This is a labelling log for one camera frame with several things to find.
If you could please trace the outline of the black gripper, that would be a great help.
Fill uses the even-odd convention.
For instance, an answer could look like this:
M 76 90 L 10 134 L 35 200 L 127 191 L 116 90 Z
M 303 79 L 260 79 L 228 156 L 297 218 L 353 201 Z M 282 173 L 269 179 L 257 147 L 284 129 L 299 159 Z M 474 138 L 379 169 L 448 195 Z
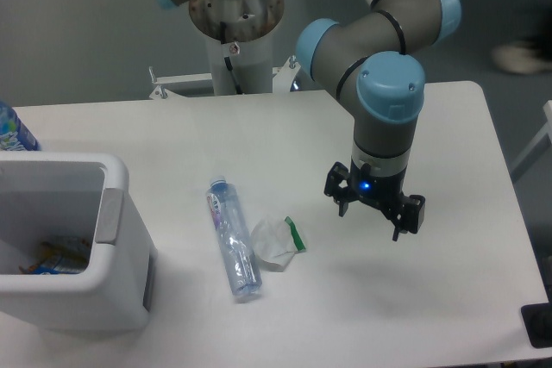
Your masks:
M 392 217 L 392 240 L 401 234 L 417 234 L 423 224 L 425 197 L 406 196 L 402 190 L 406 169 L 388 177 L 376 177 L 370 165 L 362 168 L 351 163 L 348 169 L 337 161 L 330 168 L 323 193 L 338 206 L 338 215 L 344 217 L 348 205 L 360 202 Z

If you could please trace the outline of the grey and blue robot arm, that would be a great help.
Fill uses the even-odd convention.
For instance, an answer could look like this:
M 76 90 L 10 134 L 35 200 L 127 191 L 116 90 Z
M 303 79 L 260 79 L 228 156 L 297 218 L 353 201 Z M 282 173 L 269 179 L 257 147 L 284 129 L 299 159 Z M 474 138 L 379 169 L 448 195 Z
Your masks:
M 341 213 L 352 202 L 379 210 L 395 234 L 423 223 L 423 196 L 403 191 L 425 75 L 416 50 L 451 35 L 461 21 L 460 0 L 366 0 L 369 12 L 341 25 L 310 23 L 299 35 L 300 68 L 354 119 L 349 165 L 334 164 L 324 192 Z M 273 90 L 272 34 L 283 0 L 157 0 L 165 9 L 186 5 L 208 44 L 217 95 Z

